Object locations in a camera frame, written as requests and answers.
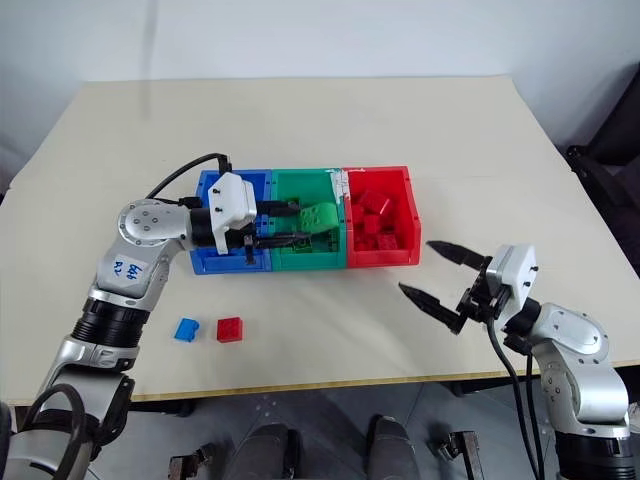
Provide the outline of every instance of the blue bin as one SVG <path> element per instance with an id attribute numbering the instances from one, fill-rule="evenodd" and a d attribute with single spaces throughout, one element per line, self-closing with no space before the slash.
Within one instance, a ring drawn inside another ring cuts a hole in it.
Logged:
<path id="1" fill-rule="evenodd" d="M 251 182 L 256 201 L 271 200 L 271 170 L 235 170 L 233 173 Z M 219 178 L 217 170 L 203 170 L 200 174 L 196 195 L 202 199 L 204 207 L 209 207 L 207 191 Z M 269 235 L 269 221 L 266 215 L 258 215 L 256 218 L 256 231 L 260 236 Z M 270 272 L 269 250 L 254 249 L 253 252 L 256 263 L 247 265 L 244 248 L 232 248 L 228 255 L 219 255 L 215 248 L 197 248 L 190 252 L 191 264 L 196 275 Z"/>

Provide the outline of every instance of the green bin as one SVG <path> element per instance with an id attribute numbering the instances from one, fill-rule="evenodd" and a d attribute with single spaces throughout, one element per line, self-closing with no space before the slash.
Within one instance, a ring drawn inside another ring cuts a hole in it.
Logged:
<path id="1" fill-rule="evenodd" d="M 336 202 L 331 171 L 338 169 L 272 170 L 271 199 L 296 201 L 301 208 Z M 313 235 L 311 242 L 294 247 L 272 248 L 273 271 L 326 270 L 347 267 L 347 229 L 344 202 L 337 204 L 339 228 Z M 269 234 L 299 231 L 298 217 L 269 220 Z"/>

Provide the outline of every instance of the floor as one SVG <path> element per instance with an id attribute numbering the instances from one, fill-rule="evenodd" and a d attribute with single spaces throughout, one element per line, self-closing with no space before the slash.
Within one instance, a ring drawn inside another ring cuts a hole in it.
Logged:
<path id="1" fill-rule="evenodd" d="M 546 451 L 547 478 L 555 478 L 557 459 L 536 388 L 538 420 Z M 479 436 L 485 478 L 529 478 L 529 465 L 515 417 L 510 387 L 459 398 L 439 383 L 336 388 L 201 400 L 188 418 L 132 412 L 123 434 L 104 448 L 91 472 L 100 480 L 166 478 L 169 458 L 213 442 L 221 452 L 198 479 L 218 479 L 225 457 L 259 425 L 284 422 L 304 442 L 305 478 L 364 479 L 363 454 L 373 415 L 400 421 L 414 442 L 422 478 L 466 479 L 462 458 L 435 457 L 429 443 L 443 432 L 474 430 Z"/>

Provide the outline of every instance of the plastic bin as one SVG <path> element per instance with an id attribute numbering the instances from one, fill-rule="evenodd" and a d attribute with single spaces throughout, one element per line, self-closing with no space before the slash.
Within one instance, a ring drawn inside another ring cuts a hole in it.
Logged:
<path id="1" fill-rule="evenodd" d="M 421 226 L 409 169 L 371 167 L 344 170 L 349 183 L 349 195 L 344 201 L 349 268 L 417 265 L 420 262 Z M 385 198 L 391 202 L 389 210 L 384 207 Z M 385 213 L 379 215 L 379 222 L 369 218 L 382 207 Z"/>
<path id="2" fill-rule="evenodd" d="M 347 229 L 344 202 L 337 203 L 331 181 L 331 169 L 272 170 L 271 199 L 299 202 L 302 208 L 319 203 L 337 204 L 339 228 L 313 235 L 311 242 L 295 247 L 272 248 L 273 271 L 326 270 L 346 268 Z M 299 230 L 298 217 L 269 220 L 269 234 Z"/>
<path id="3" fill-rule="evenodd" d="M 251 182 L 256 201 L 271 199 L 271 170 L 236 170 L 244 180 Z M 196 195 L 202 199 L 203 206 L 209 207 L 207 190 L 220 178 L 217 170 L 203 170 L 198 181 Z M 266 215 L 256 218 L 258 235 L 267 235 L 269 219 Z M 270 272 L 271 256 L 269 250 L 254 249 L 255 264 L 247 265 L 244 248 L 233 248 L 228 255 L 220 255 L 215 248 L 197 248 L 190 252 L 191 264 L 196 275 L 215 273 Z"/>

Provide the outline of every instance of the green toy block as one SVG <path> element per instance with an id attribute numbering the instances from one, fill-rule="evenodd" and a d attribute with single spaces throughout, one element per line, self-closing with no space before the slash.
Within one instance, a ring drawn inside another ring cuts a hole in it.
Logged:
<path id="1" fill-rule="evenodd" d="M 305 214 L 293 217 L 274 217 L 269 220 L 269 235 L 274 233 L 307 232 L 312 236 L 308 241 L 293 247 L 272 248 L 271 265 L 274 271 L 282 270 L 326 270 L 346 268 L 347 230 L 344 202 L 337 204 L 329 169 L 273 170 L 271 172 L 271 199 L 294 201 L 302 209 L 318 215 L 317 225 L 332 227 L 328 230 L 314 230 L 307 225 Z M 334 210 L 331 217 L 329 207 Z"/>
<path id="2" fill-rule="evenodd" d="M 318 203 L 300 210 L 300 230 L 305 233 L 322 233 L 340 228 L 335 203 Z"/>

